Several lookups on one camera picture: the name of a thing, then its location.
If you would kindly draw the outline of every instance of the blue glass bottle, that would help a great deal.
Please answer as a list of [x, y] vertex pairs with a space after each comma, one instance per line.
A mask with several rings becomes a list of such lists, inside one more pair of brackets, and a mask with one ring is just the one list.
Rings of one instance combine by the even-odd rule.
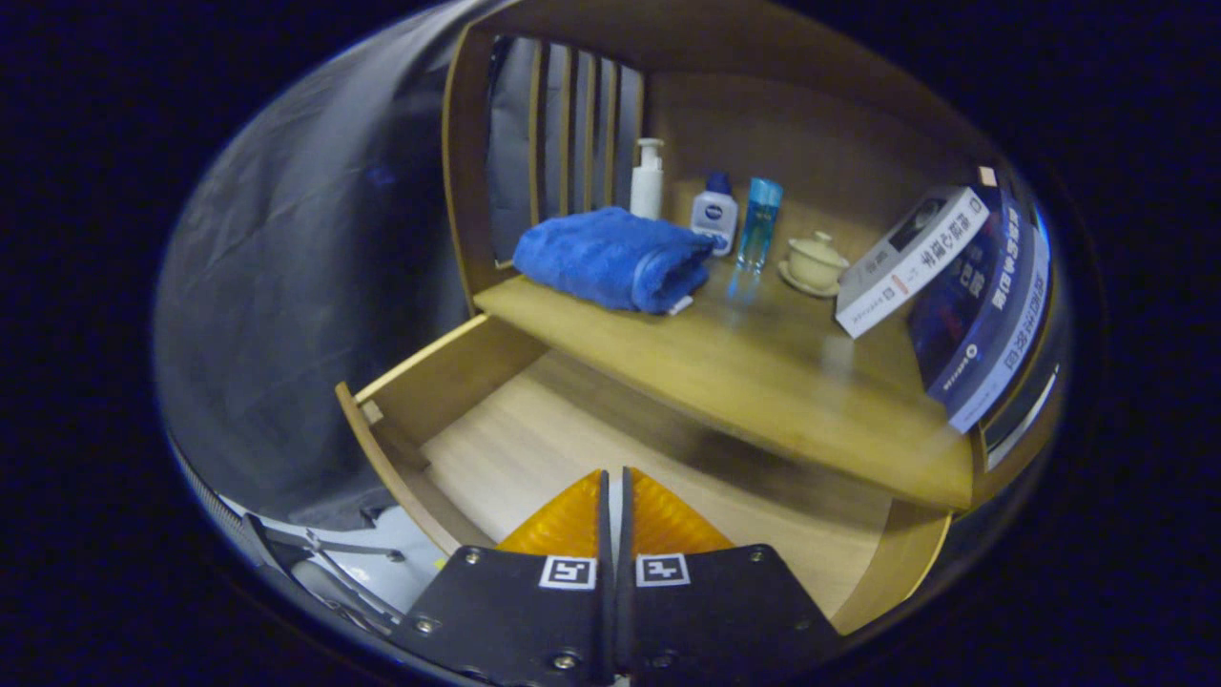
[[746, 206], [742, 225], [742, 242], [737, 248], [737, 266], [758, 273], [772, 246], [775, 214], [780, 210], [784, 188], [774, 181], [755, 177], [751, 179], [751, 200]]

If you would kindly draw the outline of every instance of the lotion bottle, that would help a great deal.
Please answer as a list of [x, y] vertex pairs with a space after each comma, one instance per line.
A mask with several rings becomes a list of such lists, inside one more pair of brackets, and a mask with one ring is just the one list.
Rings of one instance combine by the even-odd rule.
[[737, 203], [729, 194], [729, 177], [712, 172], [705, 188], [691, 203], [691, 231], [717, 239], [713, 255], [728, 255], [737, 232]]

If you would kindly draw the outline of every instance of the folded towel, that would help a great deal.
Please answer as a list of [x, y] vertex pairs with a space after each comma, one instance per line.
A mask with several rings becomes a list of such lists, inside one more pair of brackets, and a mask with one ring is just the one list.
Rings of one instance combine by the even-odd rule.
[[521, 234], [513, 266], [620, 310], [661, 314], [703, 286], [716, 238], [623, 207], [549, 218]]

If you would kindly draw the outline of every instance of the open drawer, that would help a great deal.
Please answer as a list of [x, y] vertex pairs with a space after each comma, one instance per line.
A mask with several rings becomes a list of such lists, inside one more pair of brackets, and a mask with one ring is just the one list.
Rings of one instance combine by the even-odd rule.
[[774, 547], [849, 633], [916, 589], [950, 523], [702, 426], [485, 314], [355, 397], [336, 393], [381, 480], [447, 555], [496, 545], [593, 470], [631, 466], [735, 544]]

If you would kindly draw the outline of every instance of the bolt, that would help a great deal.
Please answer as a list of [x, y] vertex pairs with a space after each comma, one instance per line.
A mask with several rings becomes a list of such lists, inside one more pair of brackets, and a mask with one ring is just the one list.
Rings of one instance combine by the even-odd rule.
[[576, 656], [571, 654], [559, 654], [551, 660], [551, 665], [558, 667], [559, 670], [571, 670], [576, 667]]

